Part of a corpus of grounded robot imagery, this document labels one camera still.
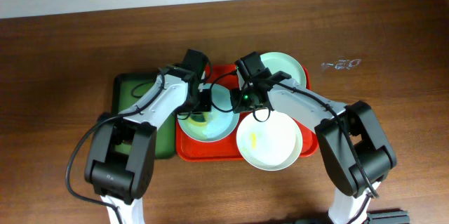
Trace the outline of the light blue plate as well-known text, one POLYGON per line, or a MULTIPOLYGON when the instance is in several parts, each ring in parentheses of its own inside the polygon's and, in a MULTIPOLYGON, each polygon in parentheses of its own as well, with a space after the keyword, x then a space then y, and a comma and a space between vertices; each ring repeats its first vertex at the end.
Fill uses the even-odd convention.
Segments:
MULTIPOLYGON (((214 104, 222 110, 231 108, 230 91, 228 88, 215 84, 212 89, 214 104)), ((178 119, 182 131, 194 140, 211 143, 227 137, 237 126, 239 114, 233 112, 221 112, 211 107, 208 112, 208 123, 204 126, 195 126, 187 119, 178 119)))

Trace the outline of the mint green plate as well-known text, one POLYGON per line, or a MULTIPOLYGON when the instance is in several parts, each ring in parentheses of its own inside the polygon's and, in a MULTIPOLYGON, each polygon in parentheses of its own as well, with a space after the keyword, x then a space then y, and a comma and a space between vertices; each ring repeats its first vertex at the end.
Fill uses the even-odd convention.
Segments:
POLYGON ((292 56, 281 52, 263 53, 261 61, 272 74, 282 71, 289 74, 301 86, 307 87, 308 80, 304 68, 292 56))

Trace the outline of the white plate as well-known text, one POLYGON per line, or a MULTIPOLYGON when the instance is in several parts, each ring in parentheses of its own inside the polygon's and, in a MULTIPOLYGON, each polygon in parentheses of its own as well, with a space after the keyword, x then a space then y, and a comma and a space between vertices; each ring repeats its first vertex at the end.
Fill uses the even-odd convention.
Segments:
POLYGON ((250 165, 263 171, 280 171, 299 158, 303 137, 293 118, 281 112, 259 110, 241 121, 236 144, 250 165))

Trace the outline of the green yellow sponge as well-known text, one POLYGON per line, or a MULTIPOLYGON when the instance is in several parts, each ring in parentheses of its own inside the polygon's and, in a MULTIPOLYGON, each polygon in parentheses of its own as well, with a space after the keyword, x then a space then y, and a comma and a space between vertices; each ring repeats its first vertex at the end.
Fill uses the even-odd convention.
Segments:
POLYGON ((204 126, 208 123, 208 112, 192 113, 188 120, 195 126, 204 126))

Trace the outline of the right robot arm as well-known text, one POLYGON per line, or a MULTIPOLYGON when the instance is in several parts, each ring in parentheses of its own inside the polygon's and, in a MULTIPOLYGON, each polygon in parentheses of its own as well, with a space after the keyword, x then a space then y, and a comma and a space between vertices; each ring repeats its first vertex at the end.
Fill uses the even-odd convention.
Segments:
POLYGON ((316 136, 326 172, 336 187, 329 223, 407 223, 398 211, 370 213, 377 187, 397 165, 396 154, 369 104, 336 102, 301 86, 289 74, 271 72, 259 53, 236 62, 235 113, 267 108, 292 117, 316 136))

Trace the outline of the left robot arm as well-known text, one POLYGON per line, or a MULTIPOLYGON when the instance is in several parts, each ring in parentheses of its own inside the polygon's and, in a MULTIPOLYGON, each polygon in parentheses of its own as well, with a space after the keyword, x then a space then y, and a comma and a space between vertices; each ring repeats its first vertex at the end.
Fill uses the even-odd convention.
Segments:
POLYGON ((163 67, 154 85, 118 114, 103 114, 91 137, 84 177, 107 207, 111 223, 143 223, 142 197, 154 170, 156 135, 172 114, 199 109, 208 57, 189 49, 182 62, 163 67))

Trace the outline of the dark green soapy tray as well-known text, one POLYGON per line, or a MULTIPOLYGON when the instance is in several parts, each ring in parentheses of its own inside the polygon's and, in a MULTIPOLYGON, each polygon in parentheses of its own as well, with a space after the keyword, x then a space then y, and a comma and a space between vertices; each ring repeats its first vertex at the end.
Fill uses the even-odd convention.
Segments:
MULTIPOLYGON (((112 89, 112 114, 130 107, 154 84, 157 73, 123 73, 115 77, 112 89)), ((175 154, 175 118, 170 115, 157 131, 155 158, 175 154)))

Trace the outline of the red plastic tray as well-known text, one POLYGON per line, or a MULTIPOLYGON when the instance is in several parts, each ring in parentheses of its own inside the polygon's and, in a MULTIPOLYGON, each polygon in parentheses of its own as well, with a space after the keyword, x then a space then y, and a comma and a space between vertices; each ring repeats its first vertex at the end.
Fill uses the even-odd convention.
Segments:
MULTIPOLYGON (((306 76, 306 88, 311 90, 309 83, 309 73, 305 66, 301 66, 306 76)), ((235 70, 236 66, 232 64, 228 65, 216 65, 213 66, 212 77, 207 83, 212 83, 213 80, 219 76, 235 70)), ((236 88, 238 86, 237 77, 227 77, 225 80, 219 81, 224 83, 225 87, 236 88)), ((237 144, 236 144, 236 131, 241 121, 250 114, 245 112, 240 114, 237 127, 225 138, 211 143, 203 143, 193 138, 190 138, 180 127, 180 123, 175 123, 175 147, 178 156, 187 162, 212 162, 212 161, 231 161, 231 160, 243 160, 237 144)), ((300 158, 312 156, 319 148, 318 140, 316 136, 307 129, 300 122, 296 121, 296 124, 300 128, 302 134, 302 150, 300 158)))

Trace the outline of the grey aluminium base rail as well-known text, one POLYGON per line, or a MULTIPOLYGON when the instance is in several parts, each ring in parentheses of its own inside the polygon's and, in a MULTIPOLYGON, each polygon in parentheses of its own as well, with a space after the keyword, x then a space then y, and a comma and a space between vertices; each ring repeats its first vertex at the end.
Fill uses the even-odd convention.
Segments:
MULTIPOLYGON (((326 218, 308 218, 288 221, 290 224, 331 224, 326 218)), ((388 210, 368 212, 367 217, 361 221, 362 224, 411 224, 409 213, 404 210, 388 210)))

